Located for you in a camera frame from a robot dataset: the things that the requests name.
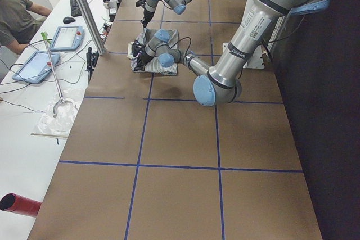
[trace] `computer mouse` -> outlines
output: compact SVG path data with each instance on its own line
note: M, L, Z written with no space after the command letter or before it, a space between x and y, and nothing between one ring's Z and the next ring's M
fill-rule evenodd
M62 22L63 22L65 25L67 25L67 24L69 24L69 23L71 23L71 22L75 22L75 21L76 21L75 18L65 17Z

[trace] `brown table surface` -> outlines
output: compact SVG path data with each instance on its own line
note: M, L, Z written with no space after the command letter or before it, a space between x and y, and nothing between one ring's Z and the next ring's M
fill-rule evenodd
M135 2L120 5L28 239L321 239L274 73L244 70L239 100L215 107L184 66L133 73ZM216 63L245 2L193 0L180 16L159 3L148 27Z

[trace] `red cylinder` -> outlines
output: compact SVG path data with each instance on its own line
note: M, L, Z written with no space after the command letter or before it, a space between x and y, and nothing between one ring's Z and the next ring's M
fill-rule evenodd
M40 206L41 202L13 193L5 195L0 201L0 210L32 216L34 218L38 215Z

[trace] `metal pole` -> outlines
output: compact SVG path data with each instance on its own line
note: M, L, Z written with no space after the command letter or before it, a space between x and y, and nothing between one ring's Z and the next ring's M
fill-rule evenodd
M95 46L97 48L97 51L99 52L99 55L103 55L106 52L106 48L104 46L104 43L98 33L94 17L92 16L92 13L90 11L89 5L87 0L76 0L79 4L81 13L85 19L85 23L88 26L88 29L90 31L90 35L95 43Z

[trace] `person's arm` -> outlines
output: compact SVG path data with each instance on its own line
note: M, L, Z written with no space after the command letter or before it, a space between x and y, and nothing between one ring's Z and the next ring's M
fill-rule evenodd
M51 13L51 10L49 10L47 7L41 6L36 3L33 3L33 5L28 8L28 10L45 17L49 16L49 14Z
M29 45L28 43L19 44L15 39L13 42L6 45L6 47L11 51L13 51L14 53L16 53L17 55L20 55L28 45Z

